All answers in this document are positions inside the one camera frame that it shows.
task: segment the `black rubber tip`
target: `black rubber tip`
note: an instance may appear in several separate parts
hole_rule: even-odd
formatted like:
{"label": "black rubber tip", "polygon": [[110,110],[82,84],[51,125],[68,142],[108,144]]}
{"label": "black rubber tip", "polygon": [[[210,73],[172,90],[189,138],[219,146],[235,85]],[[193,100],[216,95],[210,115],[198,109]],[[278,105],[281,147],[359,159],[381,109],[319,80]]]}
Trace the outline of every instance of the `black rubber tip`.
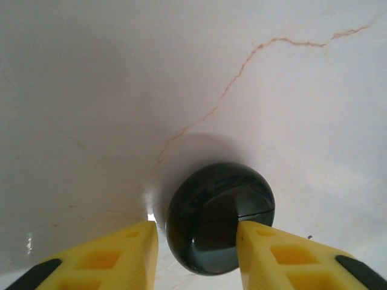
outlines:
{"label": "black rubber tip", "polygon": [[369,290],[387,290],[387,281],[359,260],[339,255],[336,260]]}
{"label": "black rubber tip", "polygon": [[169,206],[166,232],[175,258],[189,271],[213,276],[237,267],[238,221],[271,226],[275,202],[266,180],[237,163],[207,166],[188,177]]}
{"label": "black rubber tip", "polygon": [[59,259],[40,263],[29,269],[5,290],[35,290],[61,263]]}

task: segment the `marble vein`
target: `marble vein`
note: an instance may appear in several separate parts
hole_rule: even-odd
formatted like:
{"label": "marble vein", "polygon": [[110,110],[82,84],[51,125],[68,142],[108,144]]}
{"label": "marble vein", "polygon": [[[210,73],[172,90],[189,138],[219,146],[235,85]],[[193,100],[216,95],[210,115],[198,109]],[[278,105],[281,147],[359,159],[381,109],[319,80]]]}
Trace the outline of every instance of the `marble vein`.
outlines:
{"label": "marble vein", "polygon": [[197,124],[199,123],[202,123],[204,122],[205,120],[207,120],[209,117],[211,117],[217,110],[218,108],[220,107],[221,103],[223,102],[225,96],[227,95],[227,93],[229,92],[229,90],[231,89],[231,87],[236,83],[236,81],[242,76],[246,66],[250,63],[250,61],[255,57],[255,55],[269,47],[270,45],[273,45],[277,42],[285,42],[285,43],[288,43],[290,45],[294,45],[296,47],[311,47],[311,48],[325,48],[327,45],[330,44],[330,42],[332,42],[333,40],[336,40],[336,39],[340,39],[340,38],[343,38],[343,37],[348,37],[350,35],[353,35],[353,34],[356,34],[358,32],[361,32],[363,30],[367,30],[369,29],[374,23],[375,21],[377,20],[377,18],[379,18],[380,15],[377,15],[371,22],[369,22],[368,24],[362,26],[362,27],[359,27],[359,28],[353,28],[353,29],[350,29],[350,30],[346,30],[346,31],[343,31],[343,32],[337,32],[337,33],[334,33],[330,39],[328,39],[327,42],[322,42],[322,43],[318,43],[318,42],[310,42],[310,41],[296,41],[296,40],[292,40],[292,39],[289,39],[287,37],[275,37],[275,38],[272,38],[270,41],[266,42],[266,43],[261,43],[259,44],[257,47],[254,48],[254,50],[250,53],[250,55],[246,58],[246,60],[243,62],[243,64],[241,65],[238,73],[232,78],[232,80],[227,84],[227,86],[225,87],[225,89],[223,90],[222,94],[220,95],[220,98],[218,100],[218,103],[216,104],[215,107],[213,107],[205,116],[201,117],[200,119],[197,119],[196,121],[194,121],[193,123],[191,123],[190,125],[180,129],[179,131],[177,131],[172,137],[170,137],[166,142],[165,142],[165,145],[163,146],[162,150],[160,151],[160,153],[158,154],[158,157],[157,157],[157,165],[162,163],[163,160],[164,160],[164,154],[165,152],[167,151],[168,147],[170,146],[170,144],[172,142],[174,142],[176,139],[180,138],[182,135],[184,135],[189,129],[191,129],[192,127],[196,126]]}

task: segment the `crack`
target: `crack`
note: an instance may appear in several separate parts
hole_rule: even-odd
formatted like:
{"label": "crack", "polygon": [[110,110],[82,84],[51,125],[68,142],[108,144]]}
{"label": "crack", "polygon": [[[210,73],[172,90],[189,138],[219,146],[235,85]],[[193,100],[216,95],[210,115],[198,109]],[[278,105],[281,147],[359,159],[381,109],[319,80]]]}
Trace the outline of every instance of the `crack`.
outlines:
{"label": "crack", "polygon": [[[111,208],[103,208],[103,207],[92,206],[92,205],[69,204],[68,208],[74,214],[75,214],[75,212],[73,212],[74,208],[82,208],[82,209],[86,209],[86,210],[97,210],[97,211],[100,211],[102,213],[116,213],[116,214],[119,214],[120,218],[128,216],[128,212],[125,210],[115,210],[115,209],[111,209]],[[146,212],[147,212],[146,209],[141,208],[141,209],[137,209],[137,210],[131,210],[130,214],[135,213],[135,214],[139,215],[139,214],[146,213]]]}
{"label": "crack", "polygon": [[319,230],[319,231],[315,232],[314,234],[311,234],[311,236],[314,237],[315,235],[322,233],[323,231],[326,231],[327,229],[328,228],[323,228],[322,230]]}
{"label": "crack", "polygon": [[69,138],[75,145],[77,145],[83,152],[83,154],[85,154],[85,156],[87,156],[87,153],[86,153],[86,150],[85,150],[85,146],[78,140],[76,140],[74,137],[68,135],[65,131],[59,129],[58,127],[56,127],[55,125],[51,125],[55,130],[57,130],[59,133],[62,133],[63,135],[65,135],[67,138]]}
{"label": "crack", "polygon": [[225,98],[225,96],[227,95],[228,91],[230,90],[230,88],[236,83],[236,81],[242,76],[242,73],[243,71],[245,70],[246,66],[249,64],[249,62],[254,58],[255,54],[258,52],[258,51],[261,51],[265,48],[267,48],[268,46],[270,45],[273,45],[275,44],[276,42],[286,42],[288,44],[291,44],[291,45],[294,45],[296,47],[311,47],[311,48],[324,48],[326,46],[328,46],[330,44],[330,42],[332,40],[336,40],[336,39],[340,39],[340,38],[343,38],[343,37],[347,37],[347,36],[350,36],[352,34],[355,34],[355,33],[358,33],[362,30],[366,30],[368,28],[370,28],[374,23],[375,21],[380,17],[381,15],[378,14],[377,16],[375,16],[375,18],[370,22],[368,23],[367,25],[364,25],[360,28],[356,28],[356,29],[350,29],[350,30],[346,30],[346,31],[343,31],[343,32],[337,32],[337,33],[334,33],[332,35],[332,37],[327,41],[327,42],[323,42],[323,43],[318,43],[318,42],[310,42],[310,41],[295,41],[295,40],[291,40],[287,37],[276,37],[276,38],[273,38],[271,39],[270,41],[266,42],[266,43],[261,43],[260,45],[258,45],[256,48],[254,48],[254,50],[250,53],[250,55],[248,56],[248,58],[246,58],[246,60],[244,61],[244,63],[242,64],[242,66],[240,67],[238,73],[235,75],[235,77],[227,84],[226,88],[224,89],[223,93],[221,94],[219,100],[218,100],[218,103],[216,104],[215,107],[213,107],[211,109],[211,111],[209,111],[204,117],[198,119],[197,121],[191,123],[190,125],[180,129],[179,131],[177,131],[175,133],[175,135],[173,135],[172,137],[170,137],[170,139],[168,139],[164,145],[164,147],[162,148],[162,150],[160,151],[160,153],[158,154],[158,157],[157,157],[157,165],[159,165],[160,163],[163,162],[164,160],[164,154],[165,152],[167,151],[169,145],[175,141],[176,139],[180,138],[182,135],[184,135],[184,133],[186,133],[190,128],[196,126],[197,124],[199,123],[202,123],[204,122],[207,118],[209,118],[210,116],[212,116],[217,110],[218,108],[220,107],[223,99]]}
{"label": "crack", "polygon": [[81,216],[80,214],[77,214],[77,213],[73,212],[72,210],[70,210],[70,213],[72,213],[73,215],[79,217],[80,219],[85,219],[84,216]]}
{"label": "crack", "polygon": [[2,71],[2,76],[3,76],[3,79],[4,79],[5,83],[8,84],[8,86],[10,86],[17,94],[21,95],[26,101],[28,101],[30,105],[32,104],[32,101],[30,100],[30,98],[27,97],[27,95],[24,94],[24,93],[18,88],[18,86],[16,86],[16,85],[8,78],[8,75],[7,75],[7,72],[6,72],[5,69]]}

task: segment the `white surface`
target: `white surface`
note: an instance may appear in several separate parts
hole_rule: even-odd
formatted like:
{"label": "white surface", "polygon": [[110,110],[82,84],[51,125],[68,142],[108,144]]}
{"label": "white surface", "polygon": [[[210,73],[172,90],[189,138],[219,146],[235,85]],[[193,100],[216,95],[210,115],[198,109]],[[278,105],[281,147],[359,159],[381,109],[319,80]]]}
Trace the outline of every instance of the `white surface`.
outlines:
{"label": "white surface", "polygon": [[[0,272],[154,214],[238,161],[274,226],[387,276],[387,2],[0,1]],[[172,257],[156,289],[241,289]]]}

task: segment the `yellow plastic part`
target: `yellow plastic part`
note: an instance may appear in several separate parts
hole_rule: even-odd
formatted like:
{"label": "yellow plastic part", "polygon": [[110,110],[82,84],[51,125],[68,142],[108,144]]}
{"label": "yellow plastic part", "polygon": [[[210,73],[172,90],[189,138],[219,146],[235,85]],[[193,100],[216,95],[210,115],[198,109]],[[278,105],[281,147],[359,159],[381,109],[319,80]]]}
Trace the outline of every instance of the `yellow plastic part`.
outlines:
{"label": "yellow plastic part", "polygon": [[142,222],[53,255],[62,264],[37,290],[151,290],[158,253],[154,222]]}
{"label": "yellow plastic part", "polygon": [[367,289],[336,260],[350,254],[256,222],[236,235],[244,290]]}

